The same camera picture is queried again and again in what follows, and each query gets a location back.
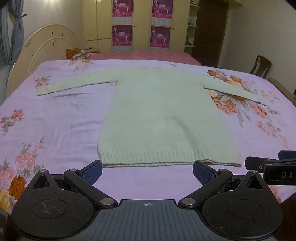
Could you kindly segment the cream round headboard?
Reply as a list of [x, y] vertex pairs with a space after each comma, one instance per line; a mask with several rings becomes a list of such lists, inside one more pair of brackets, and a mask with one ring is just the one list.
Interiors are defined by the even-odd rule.
[[37, 67], [46, 61], [66, 59], [66, 50], [79, 48], [76, 35], [60, 24], [46, 25], [34, 32], [23, 44], [17, 61], [12, 65], [6, 86], [9, 97]]

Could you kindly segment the wooden furniture frame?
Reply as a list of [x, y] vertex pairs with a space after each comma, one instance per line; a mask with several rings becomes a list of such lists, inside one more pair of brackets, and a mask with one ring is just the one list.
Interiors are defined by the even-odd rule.
[[293, 105], [296, 105], [294, 94], [290, 93], [283, 85], [281, 85], [274, 78], [269, 77], [268, 81], [272, 83]]

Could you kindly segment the cream knitted sweater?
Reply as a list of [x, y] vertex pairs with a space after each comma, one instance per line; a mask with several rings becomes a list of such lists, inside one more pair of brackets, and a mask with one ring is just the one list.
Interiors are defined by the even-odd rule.
[[113, 68], [39, 87], [38, 95], [109, 82], [116, 89], [98, 138], [98, 154], [106, 166], [186, 165], [197, 160], [240, 165], [209, 90], [259, 103], [262, 99], [209, 76], [180, 69]]

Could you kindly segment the cream wardrobe with posters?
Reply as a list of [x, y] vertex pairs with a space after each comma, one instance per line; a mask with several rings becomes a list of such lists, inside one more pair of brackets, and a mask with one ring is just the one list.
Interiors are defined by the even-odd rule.
[[85, 47], [184, 51], [190, 1], [83, 1]]

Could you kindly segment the dark wooden door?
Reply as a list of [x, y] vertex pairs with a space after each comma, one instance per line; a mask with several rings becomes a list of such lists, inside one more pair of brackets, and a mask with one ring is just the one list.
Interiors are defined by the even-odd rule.
[[226, 1], [199, 1], [192, 57], [203, 66], [218, 66], [228, 11]]

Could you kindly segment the dark wooden chair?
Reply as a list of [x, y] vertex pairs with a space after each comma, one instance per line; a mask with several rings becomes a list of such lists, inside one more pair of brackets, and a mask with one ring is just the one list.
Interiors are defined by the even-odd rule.
[[265, 79], [267, 77], [267, 74], [269, 73], [270, 69], [272, 67], [272, 63], [270, 60], [268, 60], [266, 57], [257, 55], [255, 59], [255, 64], [253, 68], [250, 71], [250, 74], [256, 75], [258, 77], [261, 77]]

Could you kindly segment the grey blue curtain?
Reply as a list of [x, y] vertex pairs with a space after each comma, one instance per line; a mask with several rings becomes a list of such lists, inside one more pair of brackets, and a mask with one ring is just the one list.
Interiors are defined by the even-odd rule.
[[[8, 18], [13, 17], [13, 30], [9, 43]], [[24, 41], [23, 1], [1, 1], [1, 66], [12, 66], [22, 49]]]

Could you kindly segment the pink checked bed cover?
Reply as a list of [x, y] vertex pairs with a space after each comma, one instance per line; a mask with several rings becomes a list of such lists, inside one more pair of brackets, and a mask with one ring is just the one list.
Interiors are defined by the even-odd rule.
[[92, 53], [91, 56], [86, 59], [90, 60], [156, 60], [167, 61], [172, 63], [182, 63], [190, 65], [201, 66], [201, 63], [191, 57], [189, 54], [179, 51], [163, 51], [163, 50], [135, 50], [132, 52], [117, 52], [117, 53]]

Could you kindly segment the lilac floral bed sheet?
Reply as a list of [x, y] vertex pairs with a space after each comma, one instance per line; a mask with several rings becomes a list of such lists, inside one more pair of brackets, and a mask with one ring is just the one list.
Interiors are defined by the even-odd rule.
[[252, 91], [260, 105], [209, 91], [240, 157], [277, 158], [295, 149], [295, 107], [268, 81], [247, 73], [153, 60], [47, 61], [1, 105], [1, 209], [11, 212], [41, 169], [63, 173], [98, 158], [97, 142], [115, 83], [37, 96], [40, 86], [118, 67], [182, 69]]

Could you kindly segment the orange patterned folded clothes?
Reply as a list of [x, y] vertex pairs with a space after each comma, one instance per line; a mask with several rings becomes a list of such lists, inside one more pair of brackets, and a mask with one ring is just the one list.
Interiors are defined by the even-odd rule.
[[86, 49], [66, 49], [65, 54], [66, 58], [69, 60], [86, 60], [91, 57], [92, 54], [99, 53], [100, 50], [98, 48], [89, 47]]

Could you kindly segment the corner shelf with items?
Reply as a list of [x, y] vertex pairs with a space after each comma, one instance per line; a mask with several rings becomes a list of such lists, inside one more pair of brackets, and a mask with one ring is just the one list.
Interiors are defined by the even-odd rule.
[[184, 49], [184, 52], [189, 54], [190, 56], [192, 55], [193, 49], [196, 47], [195, 33], [198, 28], [197, 18], [198, 18], [199, 9], [200, 7], [199, 7], [198, 0], [190, 1], [187, 34], [186, 34], [185, 49]]

